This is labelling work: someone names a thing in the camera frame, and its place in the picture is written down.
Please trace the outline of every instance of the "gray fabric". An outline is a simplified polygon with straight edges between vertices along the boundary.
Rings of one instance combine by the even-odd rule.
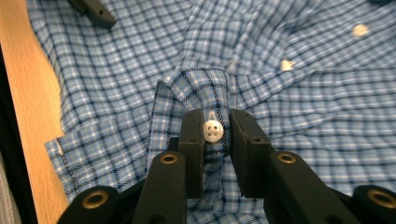
[[[21,223],[20,213],[9,190],[3,157],[0,153],[0,223]]]

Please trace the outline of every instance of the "wooden table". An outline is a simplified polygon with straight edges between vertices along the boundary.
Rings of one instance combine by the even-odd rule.
[[[0,0],[0,43],[38,222],[56,223],[67,200],[44,144],[63,135],[60,90],[35,39],[25,0]]]

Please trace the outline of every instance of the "black plastic part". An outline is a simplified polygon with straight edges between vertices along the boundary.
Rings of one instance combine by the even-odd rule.
[[[122,215],[121,223],[131,223],[145,182],[146,180],[144,179],[120,193],[119,209]]]
[[[67,0],[81,15],[87,15],[91,22],[99,27],[111,29],[116,19],[99,0]]]
[[[178,152],[178,137],[171,137],[169,141],[168,151],[175,151]]]
[[[96,208],[84,207],[84,200],[95,192],[105,192],[106,201]],[[101,196],[92,197],[92,200],[100,200]],[[120,211],[118,203],[120,195],[116,189],[105,186],[97,186],[81,192],[76,199],[67,207],[59,219],[59,224],[98,224],[120,223]]]
[[[172,151],[158,154],[148,170],[132,223],[186,223],[185,176],[186,161],[182,154]]]
[[[263,198],[268,181],[264,166],[274,149],[256,120],[247,112],[231,110],[233,144],[231,159],[241,194],[247,198]]]
[[[178,151],[186,158],[187,198],[200,198],[203,191],[204,116],[201,109],[187,112],[182,119]]]
[[[375,185],[358,186],[350,201],[361,223],[396,223],[396,193]]]
[[[265,191],[264,211],[269,223],[292,223],[288,210],[280,200],[276,188],[271,185]]]
[[[329,189],[350,210],[351,197],[347,196],[345,193],[342,193],[336,189],[332,189],[332,188]]]
[[[359,223],[300,156],[272,153],[268,175],[292,223]]]

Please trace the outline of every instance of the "white button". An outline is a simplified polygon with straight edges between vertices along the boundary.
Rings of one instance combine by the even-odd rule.
[[[352,33],[354,36],[363,36],[369,33],[369,27],[364,24],[359,24],[353,27]]]
[[[204,136],[206,141],[216,143],[223,135],[223,127],[218,121],[209,120],[204,124]]]
[[[283,72],[287,72],[293,69],[294,64],[295,62],[289,60],[283,60],[280,66]]]

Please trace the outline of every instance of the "checkered fabric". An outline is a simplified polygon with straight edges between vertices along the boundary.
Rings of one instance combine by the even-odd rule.
[[[64,1],[29,1],[62,88],[65,136],[47,149],[69,200],[142,179],[195,108],[205,119],[214,111],[225,134],[206,143],[204,196],[188,201],[188,223],[266,222],[263,201],[240,197],[236,184],[231,108],[329,187],[396,191],[396,2],[102,3],[119,20],[110,32]]]

